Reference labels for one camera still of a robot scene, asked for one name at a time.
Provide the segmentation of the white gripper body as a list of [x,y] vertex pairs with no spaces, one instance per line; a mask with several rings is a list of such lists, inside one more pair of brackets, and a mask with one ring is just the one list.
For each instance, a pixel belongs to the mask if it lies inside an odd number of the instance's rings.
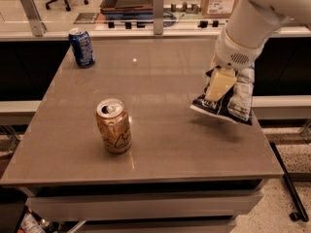
[[222,68],[240,71],[254,63],[262,50],[263,46],[250,48],[235,43],[223,29],[215,44],[215,63]]

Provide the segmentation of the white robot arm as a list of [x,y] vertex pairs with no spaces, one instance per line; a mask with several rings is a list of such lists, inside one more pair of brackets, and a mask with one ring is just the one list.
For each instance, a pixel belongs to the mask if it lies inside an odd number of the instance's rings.
[[311,0],[239,0],[215,44],[205,98],[220,100],[237,82],[236,73],[261,54],[271,34],[290,19],[311,24]]

